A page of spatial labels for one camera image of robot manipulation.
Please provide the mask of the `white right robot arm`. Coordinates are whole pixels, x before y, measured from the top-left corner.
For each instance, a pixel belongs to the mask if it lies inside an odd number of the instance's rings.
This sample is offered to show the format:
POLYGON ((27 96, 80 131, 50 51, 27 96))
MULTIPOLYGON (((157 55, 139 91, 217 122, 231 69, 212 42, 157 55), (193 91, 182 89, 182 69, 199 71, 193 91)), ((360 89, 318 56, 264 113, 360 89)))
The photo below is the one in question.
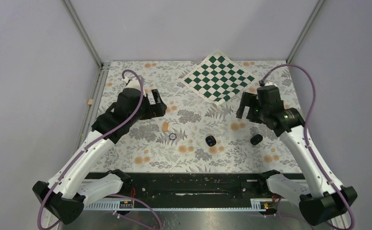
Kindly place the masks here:
POLYGON ((352 186, 346 187, 327 166, 311 140, 305 121, 295 108, 285 108, 278 87, 259 87, 256 94, 242 93, 237 118, 249 108, 247 120, 265 124, 288 148, 301 169, 307 186, 287 179, 276 170, 262 174, 257 185, 263 197, 277 194, 296 205, 312 226, 350 213, 357 198, 352 186))

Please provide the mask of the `black earbud charging case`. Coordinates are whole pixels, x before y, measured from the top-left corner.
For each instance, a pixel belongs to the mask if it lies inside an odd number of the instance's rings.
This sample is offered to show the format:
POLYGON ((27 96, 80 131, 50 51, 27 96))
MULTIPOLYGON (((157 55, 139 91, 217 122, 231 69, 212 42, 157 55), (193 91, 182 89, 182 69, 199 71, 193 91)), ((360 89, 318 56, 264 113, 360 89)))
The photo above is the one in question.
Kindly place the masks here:
POLYGON ((205 142, 209 147, 213 147, 217 144, 217 141, 214 136, 207 136, 205 142))

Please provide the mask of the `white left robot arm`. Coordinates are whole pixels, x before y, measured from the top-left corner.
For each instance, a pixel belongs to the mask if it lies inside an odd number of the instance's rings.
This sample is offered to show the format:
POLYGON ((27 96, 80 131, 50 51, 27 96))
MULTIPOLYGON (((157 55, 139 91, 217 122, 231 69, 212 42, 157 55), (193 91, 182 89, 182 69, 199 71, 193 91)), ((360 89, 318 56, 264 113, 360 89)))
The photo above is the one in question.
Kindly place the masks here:
POLYGON ((154 103, 150 103, 142 83, 132 79, 118 94, 117 100, 96 118, 82 145, 71 159, 47 182, 37 181, 33 192, 41 203, 37 224, 41 227, 44 210, 53 214, 58 222, 70 224, 83 209, 98 200, 117 194, 125 197, 131 192, 130 176, 113 170, 87 185, 82 182, 93 165, 126 135, 139 120, 163 117, 167 106, 159 91, 152 89, 154 103))

